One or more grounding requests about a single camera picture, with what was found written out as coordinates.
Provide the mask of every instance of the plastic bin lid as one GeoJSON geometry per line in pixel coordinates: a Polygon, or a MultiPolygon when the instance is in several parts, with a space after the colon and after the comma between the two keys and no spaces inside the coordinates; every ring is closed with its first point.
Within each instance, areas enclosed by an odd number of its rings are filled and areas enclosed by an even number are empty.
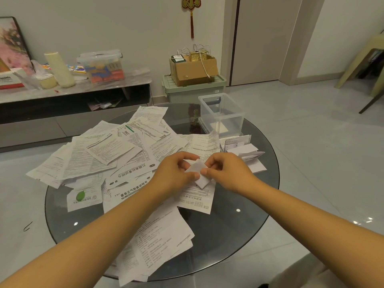
{"type": "Polygon", "coordinates": [[[224,87],[227,83],[227,80],[221,75],[217,75],[214,78],[215,80],[211,83],[195,84],[195,85],[188,85],[188,86],[182,87],[182,86],[177,86],[170,75],[164,75],[162,84],[167,93],[174,93],[174,92],[201,90],[201,89],[213,88],[213,87],[224,87]]]}
{"type": "Polygon", "coordinates": [[[118,49],[112,49],[107,51],[94,51],[92,53],[82,53],[77,57],[76,61],[82,63],[89,62],[90,60],[97,61],[102,59],[116,58],[122,58],[122,53],[118,49]]]}

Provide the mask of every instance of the hanging decoration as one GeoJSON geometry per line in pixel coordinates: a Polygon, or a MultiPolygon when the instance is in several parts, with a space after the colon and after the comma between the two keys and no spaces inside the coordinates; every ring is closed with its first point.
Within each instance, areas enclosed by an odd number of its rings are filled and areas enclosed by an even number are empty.
{"type": "Polygon", "coordinates": [[[193,29],[193,9],[201,6],[201,0],[181,0],[181,6],[191,11],[191,38],[195,37],[193,29]]]}

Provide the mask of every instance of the door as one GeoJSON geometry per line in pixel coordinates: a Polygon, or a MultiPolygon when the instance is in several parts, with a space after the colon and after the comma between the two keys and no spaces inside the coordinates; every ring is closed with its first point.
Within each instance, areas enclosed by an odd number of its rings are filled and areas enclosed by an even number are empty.
{"type": "Polygon", "coordinates": [[[301,0],[237,0],[229,85],[278,80],[301,0]]]}

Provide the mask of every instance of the round glass table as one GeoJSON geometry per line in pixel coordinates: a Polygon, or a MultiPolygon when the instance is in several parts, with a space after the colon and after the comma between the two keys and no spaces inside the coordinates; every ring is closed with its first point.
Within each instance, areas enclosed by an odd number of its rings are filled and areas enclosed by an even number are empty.
{"type": "MultiPolygon", "coordinates": [[[[164,116],[167,124],[178,134],[204,134],[197,120],[200,105],[169,103],[164,116]]],[[[135,111],[112,119],[122,124],[130,120],[135,111]]],[[[251,143],[265,151],[260,161],[267,171],[257,173],[259,179],[279,188],[280,173],[275,152],[266,137],[252,123],[244,120],[242,132],[251,134],[251,143]]],[[[48,187],[45,197],[45,216],[53,240],[58,243],[104,214],[102,204],[67,212],[66,196],[71,188],[58,190],[48,187]]],[[[193,247],[167,261],[155,271],[148,281],[185,276],[217,264],[241,249],[262,227],[268,215],[248,199],[216,184],[211,214],[179,208],[195,237],[193,247]]]]}

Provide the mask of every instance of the green plastic storage box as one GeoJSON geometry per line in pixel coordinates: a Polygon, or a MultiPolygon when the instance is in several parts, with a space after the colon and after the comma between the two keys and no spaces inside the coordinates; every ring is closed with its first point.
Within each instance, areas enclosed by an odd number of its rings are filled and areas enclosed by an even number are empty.
{"type": "Polygon", "coordinates": [[[170,103],[186,102],[200,103],[199,96],[223,93],[227,80],[215,76],[214,82],[178,87],[170,75],[164,75],[162,86],[170,103]]]}

